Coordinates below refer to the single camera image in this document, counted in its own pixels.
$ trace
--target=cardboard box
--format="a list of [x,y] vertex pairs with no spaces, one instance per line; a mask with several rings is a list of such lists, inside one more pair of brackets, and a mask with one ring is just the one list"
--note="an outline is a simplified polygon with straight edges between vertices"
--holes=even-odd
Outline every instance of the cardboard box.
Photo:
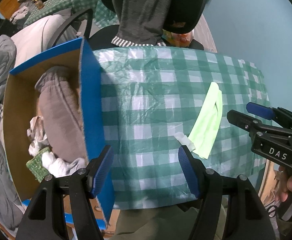
[[[88,159],[98,157],[105,146],[101,67],[87,41],[79,38],[66,42],[12,69],[4,95],[3,130],[8,166],[21,201],[32,198],[39,185],[26,167],[26,162],[32,159],[28,153],[30,141],[27,129],[30,119],[38,114],[40,95],[34,86],[44,72],[56,65],[71,70],[69,83],[74,91],[79,91],[78,102],[83,117]],[[103,220],[98,221],[98,224],[103,229],[107,227],[115,200],[110,174],[96,200],[103,215]]]

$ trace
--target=green checkered tablecloth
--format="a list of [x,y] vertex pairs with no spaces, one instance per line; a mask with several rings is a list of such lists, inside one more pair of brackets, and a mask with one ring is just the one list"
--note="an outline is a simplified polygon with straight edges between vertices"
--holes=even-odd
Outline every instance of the green checkered tablecloth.
[[102,3],[102,0],[98,0],[96,5],[94,23],[97,27],[104,28],[109,25],[119,24],[119,21],[116,13],[109,10]]
[[226,119],[230,109],[247,114],[248,102],[269,106],[263,75],[253,63],[173,47],[94,54],[102,67],[105,139],[115,152],[116,208],[153,208],[195,198],[178,162],[174,134],[189,135],[212,81],[222,91],[223,115],[204,165],[231,177],[250,176],[265,166],[265,159],[250,151],[248,133]]
[[44,8],[40,10],[35,8],[30,12],[30,16],[24,23],[24,28],[45,16],[70,7],[75,12],[85,8],[92,8],[95,12],[97,2],[98,0],[48,0],[44,3]]

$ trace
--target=white cloth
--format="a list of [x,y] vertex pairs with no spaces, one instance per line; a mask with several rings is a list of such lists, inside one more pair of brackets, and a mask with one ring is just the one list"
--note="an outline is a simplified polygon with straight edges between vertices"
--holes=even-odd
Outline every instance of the white cloth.
[[27,137],[31,141],[28,152],[35,157],[38,152],[49,146],[48,138],[44,130],[44,120],[42,116],[35,116],[30,120],[30,128],[27,129]]
[[15,13],[12,14],[10,18],[10,22],[13,24],[16,24],[16,21],[25,18],[25,16],[28,14],[28,7],[23,6],[19,10],[17,10]]
[[42,164],[56,178],[69,176],[80,168],[86,168],[85,159],[83,158],[77,158],[72,163],[68,163],[61,158],[56,158],[52,152],[43,153]]
[[[17,48],[14,67],[47,50],[49,40],[64,22],[64,18],[59,14],[49,15],[13,35],[11,39]],[[76,33],[75,29],[69,26],[59,38],[57,45],[76,39]]]
[[174,137],[176,138],[177,141],[181,143],[181,145],[186,145],[190,152],[196,149],[193,142],[189,140],[188,137],[182,132],[175,133]]

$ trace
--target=jar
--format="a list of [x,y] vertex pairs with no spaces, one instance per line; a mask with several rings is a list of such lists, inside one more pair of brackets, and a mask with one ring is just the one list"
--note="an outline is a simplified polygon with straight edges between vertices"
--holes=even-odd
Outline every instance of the jar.
[[44,7],[44,3],[41,0],[35,0],[35,6],[40,10]]

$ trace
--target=chair backrest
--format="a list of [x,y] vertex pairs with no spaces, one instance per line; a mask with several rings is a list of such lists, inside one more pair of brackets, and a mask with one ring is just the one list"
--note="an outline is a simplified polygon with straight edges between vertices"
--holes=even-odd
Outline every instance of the chair backrest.
[[[188,33],[199,21],[207,0],[172,0],[163,29],[172,33]],[[112,0],[102,0],[115,12]]]

